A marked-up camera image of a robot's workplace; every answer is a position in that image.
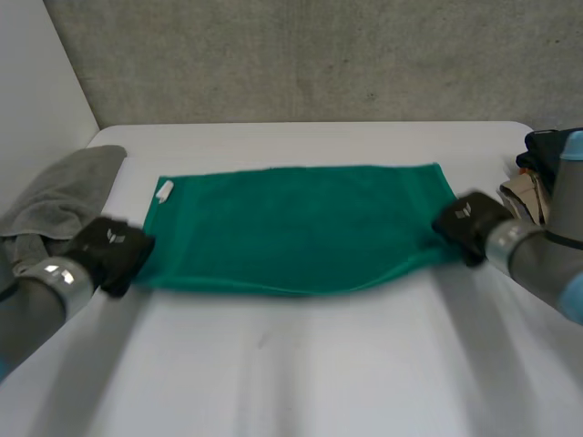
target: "gray towel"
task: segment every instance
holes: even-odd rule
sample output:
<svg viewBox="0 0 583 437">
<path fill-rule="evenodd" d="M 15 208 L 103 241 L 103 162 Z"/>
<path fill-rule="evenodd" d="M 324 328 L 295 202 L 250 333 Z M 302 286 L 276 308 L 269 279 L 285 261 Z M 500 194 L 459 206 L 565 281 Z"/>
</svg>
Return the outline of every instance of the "gray towel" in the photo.
<svg viewBox="0 0 583 437">
<path fill-rule="evenodd" d="M 99 216 L 121 163 L 121 146 L 84 148 L 43 171 L 0 218 L 0 238 L 18 275 Z"/>
</svg>

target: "green towel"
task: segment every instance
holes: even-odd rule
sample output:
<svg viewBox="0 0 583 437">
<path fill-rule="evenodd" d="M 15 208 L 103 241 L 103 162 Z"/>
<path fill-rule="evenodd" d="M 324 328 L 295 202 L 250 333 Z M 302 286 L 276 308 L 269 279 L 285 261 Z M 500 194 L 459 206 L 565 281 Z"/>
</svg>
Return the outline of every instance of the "green towel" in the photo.
<svg viewBox="0 0 583 437">
<path fill-rule="evenodd" d="M 156 247 L 137 282 L 155 288 L 330 295 L 457 253 L 431 229 L 455 200 L 441 168 L 271 168 L 163 177 L 144 230 Z"/>
</svg>

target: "white wall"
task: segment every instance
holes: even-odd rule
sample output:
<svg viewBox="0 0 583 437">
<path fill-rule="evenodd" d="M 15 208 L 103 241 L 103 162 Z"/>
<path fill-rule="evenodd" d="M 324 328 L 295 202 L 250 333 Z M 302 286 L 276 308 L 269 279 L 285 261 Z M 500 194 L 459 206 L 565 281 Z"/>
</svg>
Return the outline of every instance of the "white wall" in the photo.
<svg viewBox="0 0 583 437">
<path fill-rule="evenodd" d="M 0 0 L 0 212 L 97 131 L 42 0 Z"/>
</svg>

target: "white table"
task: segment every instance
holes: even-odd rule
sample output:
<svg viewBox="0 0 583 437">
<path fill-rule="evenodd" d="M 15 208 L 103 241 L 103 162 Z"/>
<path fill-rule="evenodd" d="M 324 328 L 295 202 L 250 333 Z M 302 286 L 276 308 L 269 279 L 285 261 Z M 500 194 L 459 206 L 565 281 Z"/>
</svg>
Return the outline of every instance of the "white table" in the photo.
<svg viewBox="0 0 583 437">
<path fill-rule="evenodd" d="M 141 223 L 160 175 L 438 162 L 495 195 L 530 129 L 489 123 L 110 127 L 106 212 Z M 0 390 L 10 437 L 580 436 L 583 328 L 491 267 L 293 300 L 95 297 Z"/>
</svg>

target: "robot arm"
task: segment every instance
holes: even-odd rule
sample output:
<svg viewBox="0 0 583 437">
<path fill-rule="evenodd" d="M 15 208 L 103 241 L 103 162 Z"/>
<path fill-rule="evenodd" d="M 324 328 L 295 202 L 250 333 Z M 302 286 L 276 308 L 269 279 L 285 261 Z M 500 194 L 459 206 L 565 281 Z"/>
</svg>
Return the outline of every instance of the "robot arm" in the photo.
<svg viewBox="0 0 583 437">
<path fill-rule="evenodd" d="M 434 230 L 461 248 L 468 266 L 488 259 L 583 324 L 583 132 L 571 134 L 561 155 L 545 229 L 514 219 L 498 202 L 474 192 L 447 207 Z"/>
<path fill-rule="evenodd" d="M 63 256 L 45 259 L 18 278 L 0 259 L 0 381 L 85 307 L 97 288 L 123 296 L 153 248 L 154 239 L 140 229 L 97 218 Z"/>
</svg>

